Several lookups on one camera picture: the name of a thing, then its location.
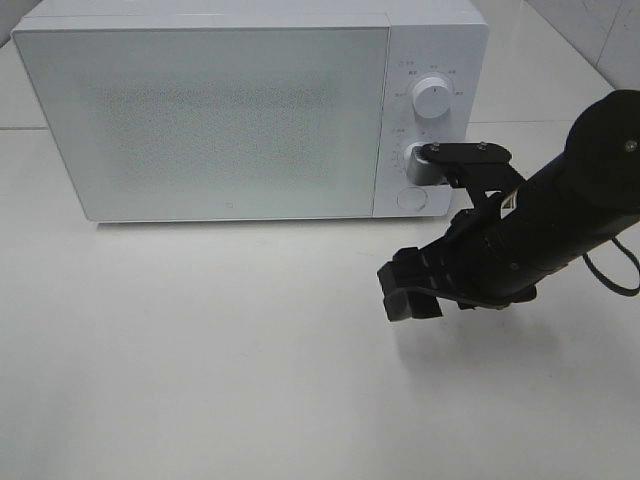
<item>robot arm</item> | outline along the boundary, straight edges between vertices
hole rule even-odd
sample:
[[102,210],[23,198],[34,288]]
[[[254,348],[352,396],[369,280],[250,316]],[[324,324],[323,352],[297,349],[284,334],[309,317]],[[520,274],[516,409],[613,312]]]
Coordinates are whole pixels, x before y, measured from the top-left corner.
[[[586,253],[640,220],[639,142],[640,91],[619,90],[589,107],[564,151],[526,181],[498,145],[419,147],[419,161],[465,188],[474,208],[458,212],[441,238],[399,250],[378,271],[389,320],[441,316],[438,298],[462,309],[533,300],[536,283],[583,255],[602,275]],[[638,291],[602,277],[618,293]]]

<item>microwave door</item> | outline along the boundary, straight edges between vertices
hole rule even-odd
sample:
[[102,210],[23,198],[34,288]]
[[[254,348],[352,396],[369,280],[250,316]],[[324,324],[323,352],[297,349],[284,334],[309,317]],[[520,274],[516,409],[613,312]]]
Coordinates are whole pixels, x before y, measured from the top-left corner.
[[371,216],[389,29],[17,38],[89,219]]

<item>white table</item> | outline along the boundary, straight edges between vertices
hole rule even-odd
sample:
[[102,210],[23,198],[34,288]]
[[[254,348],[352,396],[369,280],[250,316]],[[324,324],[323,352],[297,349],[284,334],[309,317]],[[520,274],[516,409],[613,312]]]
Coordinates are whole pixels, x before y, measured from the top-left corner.
[[[529,175],[610,87],[526,3],[478,3],[469,140]],[[637,478],[640,304],[581,262],[530,304],[386,321],[376,270],[447,224],[96,226],[5,46],[0,478]]]

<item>white tile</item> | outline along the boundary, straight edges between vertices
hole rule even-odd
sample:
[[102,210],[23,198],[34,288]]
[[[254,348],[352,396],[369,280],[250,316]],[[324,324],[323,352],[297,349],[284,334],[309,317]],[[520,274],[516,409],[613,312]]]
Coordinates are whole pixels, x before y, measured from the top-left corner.
[[13,230],[5,247],[91,228],[49,130],[0,130],[0,218]]
[[595,65],[621,0],[529,0],[535,9]]
[[11,29],[40,0],[2,0],[0,2],[0,45],[9,39]]
[[573,121],[611,90],[528,3],[474,3],[491,33],[472,122]]
[[640,0],[624,0],[598,69],[617,88],[640,88]]
[[46,127],[15,44],[0,48],[0,128]]

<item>white microwave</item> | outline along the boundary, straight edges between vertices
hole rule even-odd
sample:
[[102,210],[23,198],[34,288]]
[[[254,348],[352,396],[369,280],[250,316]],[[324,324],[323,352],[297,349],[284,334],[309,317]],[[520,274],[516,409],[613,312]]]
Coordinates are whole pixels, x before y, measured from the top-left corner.
[[411,146],[462,141],[467,0],[44,0],[13,38],[88,219],[435,216]]

